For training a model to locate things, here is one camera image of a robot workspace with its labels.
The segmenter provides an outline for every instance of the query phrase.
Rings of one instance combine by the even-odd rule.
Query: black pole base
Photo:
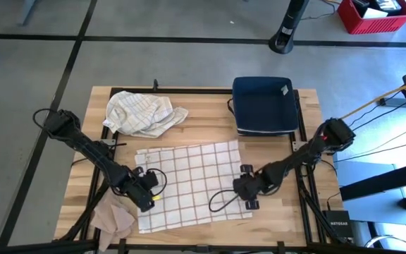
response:
[[[279,31],[269,39],[269,49],[278,54],[287,54],[294,48],[293,35]]]

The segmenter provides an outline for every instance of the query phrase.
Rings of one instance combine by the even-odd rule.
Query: navy blue bin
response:
[[[236,78],[233,106],[239,135],[277,136],[298,128],[297,107],[289,78]]]

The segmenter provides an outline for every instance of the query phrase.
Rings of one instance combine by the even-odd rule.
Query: grid-pattern cloth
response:
[[[138,150],[135,161],[138,167],[162,170],[168,181],[151,210],[137,210],[141,234],[252,216],[240,198],[220,212],[210,212],[208,208],[209,199],[220,190],[233,189],[233,179],[241,174],[237,140]],[[158,193],[164,186],[164,177],[155,173],[159,185],[152,191]],[[234,192],[219,194],[211,208],[216,210],[234,197]]]
[[[168,97],[118,92],[106,107],[103,125],[112,133],[143,138],[157,138],[170,127],[184,121],[188,111],[172,108]]]

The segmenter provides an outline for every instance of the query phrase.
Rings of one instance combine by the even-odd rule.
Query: tan cloth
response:
[[[94,209],[95,215],[90,222],[101,229],[99,249],[105,251],[114,238],[125,238],[131,233],[131,225],[135,219],[112,193],[107,190]]]

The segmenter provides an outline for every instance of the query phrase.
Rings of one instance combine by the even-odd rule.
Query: wooden table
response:
[[[106,104],[110,97],[111,88],[93,87],[92,89],[82,131],[93,140],[100,139],[103,129],[102,121],[105,118]],[[187,87],[186,89],[192,88],[202,89],[201,87]],[[312,137],[316,128],[322,123],[316,90],[298,91],[306,132],[308,137]],[[292,152],[290,139],[287,135],[273,138],[238,136],[235,119],[226,108],[226,102],[231,98],[231,95],[165,94],[159,96],[170,97],[174,107],[188,109],[188,117],[183,123],[172,127],[157,139],[119,135],[118,142],[128,145],[117,147],[116,162],[133,168],[135,167],[134,154],[138,149],[214,143],[236,138],[240,144],[242,163],[253,164],[255,169],[268,162],[283,159]],[[80,158],[82,158],[81,154],[75,155],[75,159]],[[324,155],[324,159],[332,162],[331,157]],[[63,236],[85,209],[93,171],[94,166],[88,161],[80,162],[72,167],[55,238]],[[336,174],[329,165],[320,163],[316,167],[314,177],[319,202],[323,210],[326,209],[327,198],[339,192]],[[276,246],[277,241],[283,241],[285,246],[306,246],[297,181],[293,170],[284,179],[279,192],[269,197],[259,197],[259,202],[261,209],[255,210],[251,219],[213,222],[152,234],[139,234],[138,227],[135,225],[133,233],[127,237],[126,243],[137,245]],[[137,210],[130,200],[123,198],[123,203],[130,208],[130,211],[134,213],[133,216],[136,217]],[[330,205],[332,209],[341,210],[342,200],[340,196],[331,198]],[[318,241],[315,219],[309,208],[308,211],[313,241]],[[90,227],[88,234],[90,238],[92,231],[93,229]]]

